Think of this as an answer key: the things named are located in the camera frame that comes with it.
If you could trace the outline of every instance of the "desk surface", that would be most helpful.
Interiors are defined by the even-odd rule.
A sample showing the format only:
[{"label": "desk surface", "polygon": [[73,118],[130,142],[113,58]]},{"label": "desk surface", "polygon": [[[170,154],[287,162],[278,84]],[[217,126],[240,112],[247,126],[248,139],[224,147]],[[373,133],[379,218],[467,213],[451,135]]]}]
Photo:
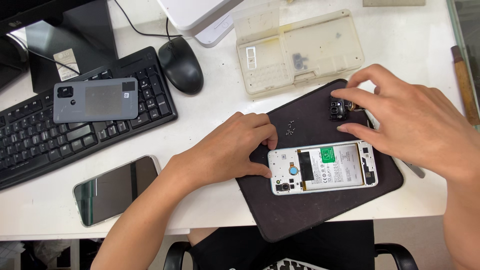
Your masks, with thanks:
[{"label": "desk surface", "polygon": [[[165,16],[158,3],[140,2],[142,5],[139,1],[119,0],[133,23],[141,22],[136,24],[140,31],[163,33]],[[119,57],[147,46],[157,49],[166,42],[165,38],[136,34],[113,1],[109,1],[109,6]],[[450,52],[455,40],[444,0],[427,1],[425,7],[392,8],[363,8],[359,0],[297,0],[290,5],[282,1],[280,24],[344,8],[352,11],[365,54],[364,67],[379,63],[409,83],[439,88],[463,112]],[[251,98],[243,86],[234,31],[209,49],[192,38],[187,41],[200,62],[205,84],[203,90],[193,97],[182,94],[169,84],[178,108],[178,120],[0,191],[0,241],[105,237],[116,219],[84,228],[72,195],[75,184],[146,154],[155,155],[160,166],[164,167],[170,157],[195,145],[234,112],[268,112],[316,88],[312,86],[265,98]],[[374,86],[365,83],[362,88],[373,91]],[[0,110],[33,95],[31,77],[26,74],[0,93]],[[400,189],[333,220],[442,215],[446,206],[445,179],[433,172],[426,172],[425,178],[420,179],[405,164],[399,160],[396,163],[405,177]],[[167,233],[187,233],[190,228],[254,224],[240,189],[232,179],[205,186],[184,198],[170,218]]]}]

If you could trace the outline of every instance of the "hand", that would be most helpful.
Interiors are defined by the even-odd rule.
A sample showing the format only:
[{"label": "hand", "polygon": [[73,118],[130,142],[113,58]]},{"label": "hand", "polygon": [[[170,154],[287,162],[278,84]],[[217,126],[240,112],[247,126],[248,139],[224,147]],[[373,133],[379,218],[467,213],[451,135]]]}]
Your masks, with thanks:
[{"label": "hand", "polygon": [[[374,94],[356,88],[368,80],[376,85]],[[373,130],[346,123],[339,131],[447,179],[478,173],[480,135],[437,88],[408,84],[374,64],[353,74],[346,89],[332,96],[368,109],[381,124]]]},{"label": "hand", "polygon": [[275,149],[277,141],[268,115],[236,112],[197,145],[172,157],[164,171],[180,173],[192,190],[249,174],[271,178],[270,169],[249,156],[259,144]]}]

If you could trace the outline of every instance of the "computer mouse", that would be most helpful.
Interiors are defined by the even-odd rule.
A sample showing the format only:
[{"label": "computer mouse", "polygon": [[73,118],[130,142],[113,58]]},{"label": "computer mouse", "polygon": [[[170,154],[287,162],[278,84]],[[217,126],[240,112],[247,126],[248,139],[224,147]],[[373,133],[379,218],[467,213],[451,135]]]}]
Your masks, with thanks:
[{"label": "computer mouse", "polygon": [[204,86],[204,75],[193,50],[182,37],[176,37],[158,49],[163,73],[181,92],[194,95]]}]

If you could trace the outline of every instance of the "green label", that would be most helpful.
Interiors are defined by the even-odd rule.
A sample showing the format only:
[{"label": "green label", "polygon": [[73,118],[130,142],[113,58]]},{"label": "green label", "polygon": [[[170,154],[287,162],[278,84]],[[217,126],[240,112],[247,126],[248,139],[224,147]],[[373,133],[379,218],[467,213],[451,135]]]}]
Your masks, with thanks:
[{"label": "green label", "polygon": [[333,153],[333,147],[320,148],[323,163],[335,162],[335,154]]}]

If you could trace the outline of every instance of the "office chair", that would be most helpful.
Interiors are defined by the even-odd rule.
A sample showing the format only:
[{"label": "office chair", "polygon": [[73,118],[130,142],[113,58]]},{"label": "office chair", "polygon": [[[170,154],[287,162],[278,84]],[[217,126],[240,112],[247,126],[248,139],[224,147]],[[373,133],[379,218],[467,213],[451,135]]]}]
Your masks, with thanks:
[{"label": "office chair", "polygon": [[[181,270],[183,264],[183,255],[188,252],[192,246],[189,242],[175,242],[168,249],[167,257],[163,270]],[[379,254],[391,254],[395,260],[398,270],[419,270],[413,256],[402,245],[393,243],[375,244],[377,256]],[[198,270],[198,265],[192,258],[193,270]]]}]

